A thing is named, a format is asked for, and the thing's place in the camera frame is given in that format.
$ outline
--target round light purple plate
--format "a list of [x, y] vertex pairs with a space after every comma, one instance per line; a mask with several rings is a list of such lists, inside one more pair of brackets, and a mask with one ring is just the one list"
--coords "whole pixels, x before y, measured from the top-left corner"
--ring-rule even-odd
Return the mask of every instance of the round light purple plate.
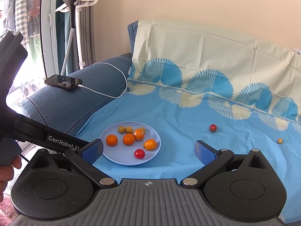
[[[134, 144], [127, 146], [122, 142], [123, 136], [126, 133], [119, 133], [119, 126], [130, 126], [134, 130], [138, 129], [139, 127], [144, 127], [146, 129], [145, 137], [142, 141], [135, 141]], [[106, 144], [106, 137], [110, 134], [114, 134], [118, 138], [118, 143], [113, 147], [108, 146]], [[106, 130], [103, 131], [103, 133], [100, 136], [100, 139], [103, 141], [103, 154], [109, 160], [124, 166], [136, 166], [148, 162], [149, 160], [155, 157], [155, 155], [159, 152], [161, 147], [161, 139], [159, 137], [159, 134], [150, 126], [135, 121], [119, 122], [108, 127]], [[154, 139], [157, 142], [157, 147], [154, 150], [148, 151], [146, 149], [143, 149], [143, 144], [148, 139]], [[143, 159], [137, 159], [134, 156], [134, 152], [136, 149], [144, 150], [145, 157]]]

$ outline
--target smartphone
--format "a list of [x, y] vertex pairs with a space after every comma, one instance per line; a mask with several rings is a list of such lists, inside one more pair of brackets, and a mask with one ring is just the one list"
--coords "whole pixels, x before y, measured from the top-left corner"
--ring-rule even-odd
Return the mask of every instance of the smartphone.
[[45, 80], [45, 84], [64, 90], [72, 90], [77, 85], [82, 84], [82, 80], [68, 76], [53, 75]]

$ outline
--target sneaker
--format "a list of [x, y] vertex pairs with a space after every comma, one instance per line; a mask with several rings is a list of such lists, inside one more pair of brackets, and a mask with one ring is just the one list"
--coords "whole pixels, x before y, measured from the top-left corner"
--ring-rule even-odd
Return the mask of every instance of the sneaker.
[[20, 85], [20, 89], [25, 94], [25, 96], [29, 95], [28, 88], [23, 83]]
[[31, 87], [31, 89], [35, 92], [37, 90], [37, 86], [33, 82], [29, 82], [28, 85]]

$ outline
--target metal screw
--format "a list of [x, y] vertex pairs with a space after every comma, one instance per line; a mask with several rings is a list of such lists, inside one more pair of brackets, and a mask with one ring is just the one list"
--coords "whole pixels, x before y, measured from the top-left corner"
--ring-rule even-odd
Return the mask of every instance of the metal screw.
[[183, 184], [185, 185], [195, 185], [198, 181], [193, 177], [187, 177], [183, 179]]
[[99, 181], [102, 185], [112, 185], [115, 183], [115, 180], [111, 177], [104, 177]]

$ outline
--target plaid shirt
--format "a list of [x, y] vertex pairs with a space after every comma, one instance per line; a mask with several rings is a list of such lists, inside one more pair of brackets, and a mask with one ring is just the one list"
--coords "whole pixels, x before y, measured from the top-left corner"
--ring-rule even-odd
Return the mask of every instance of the plaid shirt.
[[16, 22], [16, 32], [20, 32], [23, 35], [23, 41], [21, 44], [23, 47], [28, 45], [28, 33], [27, 33], [27, 0], [16, 0], [15, 7], [15, 22]]

